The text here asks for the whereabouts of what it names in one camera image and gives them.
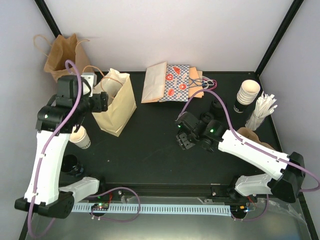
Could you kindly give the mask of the cream paper bag with handles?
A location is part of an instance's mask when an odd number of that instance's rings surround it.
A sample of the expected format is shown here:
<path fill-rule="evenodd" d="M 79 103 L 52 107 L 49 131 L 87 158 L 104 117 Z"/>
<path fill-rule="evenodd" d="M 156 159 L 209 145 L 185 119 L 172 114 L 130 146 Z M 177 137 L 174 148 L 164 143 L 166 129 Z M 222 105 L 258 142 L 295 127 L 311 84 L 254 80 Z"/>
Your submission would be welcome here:
<path fill-rule="evenodd" d="M 137 108 L 130 74 L 110 68 L 93 89 L 94 94 L 108 94 L 107 111 L 93 113 L 102 131 L 119 137 Z"/>

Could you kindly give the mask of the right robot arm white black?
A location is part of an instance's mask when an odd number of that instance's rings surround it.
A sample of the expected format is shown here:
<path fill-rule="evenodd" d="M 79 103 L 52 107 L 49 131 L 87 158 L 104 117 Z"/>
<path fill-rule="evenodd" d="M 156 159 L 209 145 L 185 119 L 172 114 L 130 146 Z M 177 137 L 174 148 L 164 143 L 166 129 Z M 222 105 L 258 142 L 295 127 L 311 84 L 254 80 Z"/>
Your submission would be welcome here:
<path fill-rule="evenodd" d="M 183 150 L 200 145 L 209 152 L 219 150 L 240 158 L 263 171 L 262 174 L 234 177 L 226 190 L 234 202 L 252 195 L 273 195 L 294 203 L 298 198 L 306 174 L 304 158 L 293 152 L 290 155 L 265 147 L 239 133 L 234 133 L 215 119 L 202 120 L 189 112 L 176 120 L 179 129 L 176 139 Z"/>

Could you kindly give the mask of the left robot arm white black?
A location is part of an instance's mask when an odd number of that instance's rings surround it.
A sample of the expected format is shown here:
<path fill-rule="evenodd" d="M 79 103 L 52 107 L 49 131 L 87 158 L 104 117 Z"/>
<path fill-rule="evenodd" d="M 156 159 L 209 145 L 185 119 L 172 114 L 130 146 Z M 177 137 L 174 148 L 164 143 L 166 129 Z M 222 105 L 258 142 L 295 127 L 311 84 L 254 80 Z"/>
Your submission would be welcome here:
<path fill-rule="evenodd" d="M 32 211 L 49 218 L 65 219 L 74 204 L 92 195 L 103 199 L 108 192 L 106 185 L 97 178 L 84 177 L 66 187 L 59 187 L 59 177 L 67 143 L 73 130 L 79 131 L 87 113 L 101 113 L 108 109 L 108 95 L 93 93 L 97 75 L 93 72 L 81 75 L 80 101 L 65 125 L 55 129 L 72 111 L 78 94 L 78 79 L 64 75 L 57 80 L 57 93 L 37 113 L 37 148 L 29 186 L 24 196 L 17 199 L 14 207 Z"/>

